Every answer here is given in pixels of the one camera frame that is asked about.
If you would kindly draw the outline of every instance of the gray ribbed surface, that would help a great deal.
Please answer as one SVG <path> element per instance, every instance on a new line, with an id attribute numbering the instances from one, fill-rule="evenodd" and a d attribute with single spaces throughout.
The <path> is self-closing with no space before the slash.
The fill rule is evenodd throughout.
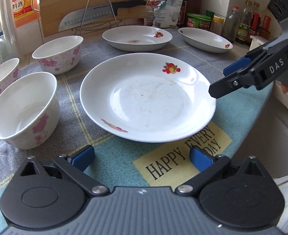
<path id="1" fill-rule="evenodd" d="M 193 198 L 173 194 L 170 187 L 117 187 L 109 196 L 93 198 L 76 220 L 61 228 L 34 232 L 11 227 L 2 235 L 282 235 L 276 228 L 239 232 L 217 225 Z"/>

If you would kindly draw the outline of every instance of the knife handle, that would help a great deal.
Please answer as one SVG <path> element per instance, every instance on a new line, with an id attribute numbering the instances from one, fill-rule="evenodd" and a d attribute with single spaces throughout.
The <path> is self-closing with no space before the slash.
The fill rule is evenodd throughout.
<path id="1" fill-rule="evenodd" d="M 121 2 L 113 2 L 111 3 L 112 8 L 114 10 L 115 16 L 118 16 L 118 9 L 119 8 L 133 8 L 138 5 L 146 5 L 145 0 L 127 0 Z"/>

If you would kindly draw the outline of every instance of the knife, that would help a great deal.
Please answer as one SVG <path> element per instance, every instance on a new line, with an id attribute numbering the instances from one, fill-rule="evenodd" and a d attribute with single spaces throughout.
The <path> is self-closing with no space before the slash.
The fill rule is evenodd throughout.
<path id="1" fill-rule="evenodd" d="M 112 8 L 115 16 L 118 15 L 118 8 L 133 8 L 138 5 L 146 5 L 145 0 L 126 0 L 120 2 L 112 2 Z M 81 25 L 84 10 L 70 12 L 60 22 L 58 31 L 65 31 Z M 85 14 L 84 25 L 98 21 L 107 17 L 113 16 L 110 4 L 103 4 L 98 6 L 88 7 Z"/>

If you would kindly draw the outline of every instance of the transparent plastic roll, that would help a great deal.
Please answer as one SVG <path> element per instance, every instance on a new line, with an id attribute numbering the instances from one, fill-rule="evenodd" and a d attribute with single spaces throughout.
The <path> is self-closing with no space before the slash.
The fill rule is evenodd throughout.
<path id="1" fill-rule="evenodd" d="M 0 23 L 5 37 L 8 58 L 24 59 L 11 8 L 11 0 L 0 0 Z"/>

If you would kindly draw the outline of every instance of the blue gripper pad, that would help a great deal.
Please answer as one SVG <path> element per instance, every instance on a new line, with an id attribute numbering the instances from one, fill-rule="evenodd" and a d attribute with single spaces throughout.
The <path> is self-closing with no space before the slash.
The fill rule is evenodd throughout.
<path id="1" fill-rule="evenodd" d="M 223 75 L 224 76 L 228 76 L 240 69 L 242 69 L 243 67 L 247 66 L 250 64 L 252 60 L 248 57 L 242 57 L 240 60 L 236 61 L 235 63 L 229 65 L 228 67 L 226 67 L 223 70 Z"/>
<path id="2" fill-rule="evenodd" d="M 84 171 L 95 158 L 95 150 L 91 145 L 87 145 L 74 155 L 68 157 L 67 161 L 77 169 Z"/>
<path id="3" fill-rule="evenodd" d="M 214 163 L 214 158 L 203 149 L 194 146 L 190 148 L 190 162 L 200 172 L 211 166 Z"/>

